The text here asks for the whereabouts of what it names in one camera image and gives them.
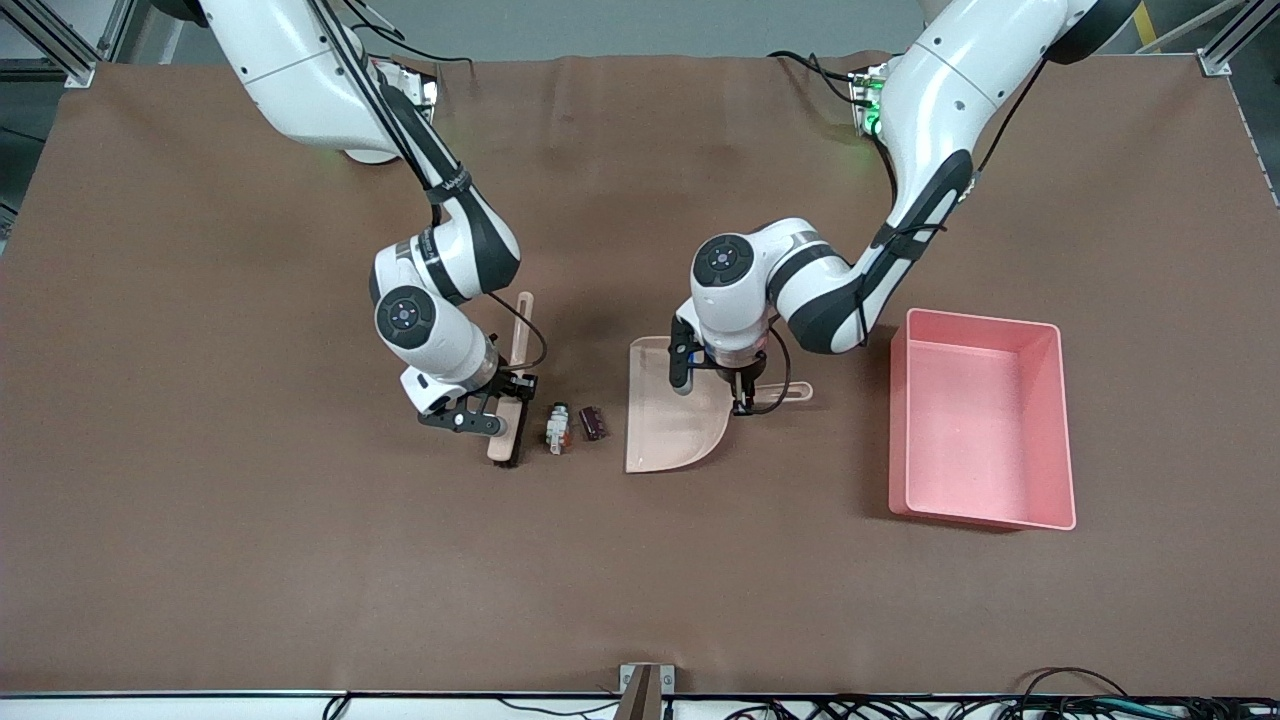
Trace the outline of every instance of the brown tabletop surface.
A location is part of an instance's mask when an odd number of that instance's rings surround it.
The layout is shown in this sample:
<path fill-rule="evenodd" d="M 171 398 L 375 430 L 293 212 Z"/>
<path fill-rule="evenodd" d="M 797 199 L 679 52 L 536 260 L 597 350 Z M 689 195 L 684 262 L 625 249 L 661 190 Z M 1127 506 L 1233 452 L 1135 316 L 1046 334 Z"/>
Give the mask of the brown tabletop surface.
<path fill-rule="evenodd" d="M 570 58 L 449 67 L 436 124 L 521 242 L 532 429 L 563 400 L 614 437 L 531 433 L 506 471 L 420 427 L 366 290 L 429 219 L 403 163 L 276 135 L 229 68 L 102 67 L 0 260 L 0 687 L 593 689 L 660 660 L 705 692 L 1075 664 L 1280 693 L 1280 215 L 1228 81 L 1050 65 L 870 347 L 797 355 L 815 402 L 657 477 L 622 473 L 627 345 L 712 234 L 800 215 L 861 251 L 890 188 L 847 105 L 778 60 Z M 913 306 L 1061 328 L 1074 532 L 888 514 Z"/>

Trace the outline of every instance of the white robot link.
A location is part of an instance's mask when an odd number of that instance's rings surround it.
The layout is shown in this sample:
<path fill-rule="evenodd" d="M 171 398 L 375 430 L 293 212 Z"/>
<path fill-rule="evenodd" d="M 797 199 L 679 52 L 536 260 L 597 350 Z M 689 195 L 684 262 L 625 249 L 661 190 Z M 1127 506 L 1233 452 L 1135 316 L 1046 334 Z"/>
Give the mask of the white robot link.
<path fill-rule="evenodd" d="M 852 264 L 797 218 L 704 242 L 690 269 L 691 297 L 672 319 L 676 392 L 691 389 L 694 370 L 712 369 L 730 382 L 735 414 L 760 414 L 753 396 L 773 332 L 771 306 L 810 352 L 865 343 L 890 295 L 975 181 L 973 149 L 996 110 L 1044 60 L 1068 64 L 1097 51 L 1138 0 L 922 5 L 932 22 L 904 55 L 861 76 L 865 90 L 852 97 L 861 105 L 859 127 L 882 143 L 896 184 L 888 219 Z"/>
<path fill-rule="evenodd" d="M 490 397 L 532 398 L 536 378 L 504 368 L 457 305 L 507 287 L 520 268 L 511 228 L 431 128 L 434 85 L 375 61 L 326 0 L 152 0 L 212 29 L 262 115 L 305 145 L 361 163 L 403 158 L 431 204 L 431 225 L 383 249 L 369 275 L 374 322 L 408 369 L 401 384 L 426 425 L 488 436 L 503 421 Z M 440 209 L 448 213 L 442 220 Z M 476 410 L 468 398 L 480 396 Z"/>

